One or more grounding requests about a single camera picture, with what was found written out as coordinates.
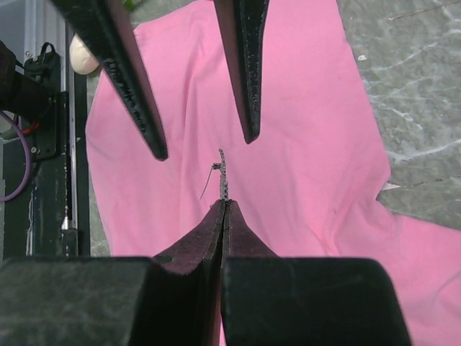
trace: pink cloth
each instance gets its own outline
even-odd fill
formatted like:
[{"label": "pink cloth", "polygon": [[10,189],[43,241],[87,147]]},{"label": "pink cloth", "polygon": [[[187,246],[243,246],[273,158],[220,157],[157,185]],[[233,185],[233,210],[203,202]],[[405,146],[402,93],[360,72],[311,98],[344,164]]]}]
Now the pink cloth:
[{"label": "pink cloth", "polygon": [[102,76],[87,124],[91,177],[113,255],[152,256],[230,197],[278,255],[371,257],[390,274],[415,345],[461,345],[461,232],[393,216],[390,176],[335,0],[271,0],[261,136],[246,145],[212,1],[135,31],[170,157],[156,161]]}]

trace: red wire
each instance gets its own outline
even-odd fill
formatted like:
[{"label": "red wire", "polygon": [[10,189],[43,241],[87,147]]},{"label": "red wire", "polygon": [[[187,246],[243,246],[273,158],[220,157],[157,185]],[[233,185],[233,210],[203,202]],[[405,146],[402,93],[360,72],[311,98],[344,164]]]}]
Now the red wire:
[{"label": "red wire", "polygon": [[38,129],[38,127],[40,126],[40,124],[36,124],[35,121],[31,124],[31,126],[29,128],[26,128],[25,130],[22,131],[23,134],[25,135],[29,135],[31,134],[32,132],[34,132],[35,130]]}]

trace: pink fabric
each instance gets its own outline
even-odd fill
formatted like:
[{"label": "pink fabric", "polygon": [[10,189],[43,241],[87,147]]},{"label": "pink fabric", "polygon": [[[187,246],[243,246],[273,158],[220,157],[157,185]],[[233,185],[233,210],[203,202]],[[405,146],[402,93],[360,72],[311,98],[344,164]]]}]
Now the pink fabric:
[{"label": "pink fabric", "polygon": [[261,136],[247,146],[212,1],[136,37],[170,157],[156,161],[103,75],[87,124],[91,177],[113,255],[152,256],[230,197],[278,255],[371,257],[390,274],[415,345],[461,343],[461,232],[393,216],[390,167],[335,0],[271,0]]}]

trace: white object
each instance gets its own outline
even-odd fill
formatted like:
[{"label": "white object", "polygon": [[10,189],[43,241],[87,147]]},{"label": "white object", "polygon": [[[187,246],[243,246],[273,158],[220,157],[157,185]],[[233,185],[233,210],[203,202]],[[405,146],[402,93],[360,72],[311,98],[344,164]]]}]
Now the white object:
[{"label": "white object", "polygon": [[78,35],[73,36],[71,47],[69,48],[71,66],[78,74],[90,74],[99,66],[96,58],[91,54]]},{"label": "white object", "polygon": [[387,190],[394,190],[398,189],[401,187],[400,185],[395,185],[395,184],[390,184],[389,182],[386,182],[386,185],[381,189],[381,191],[387,191]]}]

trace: gray marble floor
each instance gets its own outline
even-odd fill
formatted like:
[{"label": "gray marble floor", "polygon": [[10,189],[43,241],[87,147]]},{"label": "gray marble floor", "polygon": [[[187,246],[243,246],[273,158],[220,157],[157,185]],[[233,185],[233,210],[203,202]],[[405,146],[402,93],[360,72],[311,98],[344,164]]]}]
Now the gray marble floor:
[{"label": "gray marble floor", "polygon": [[[189,2],[142,1],[133,23]],[[461,1],[338,3],[393,169],[393,188],[379,200],[461,229]],[[97,79],[88,78],[89,104]],[[109,254],[92,191],[91,232],[92,254]]]}]

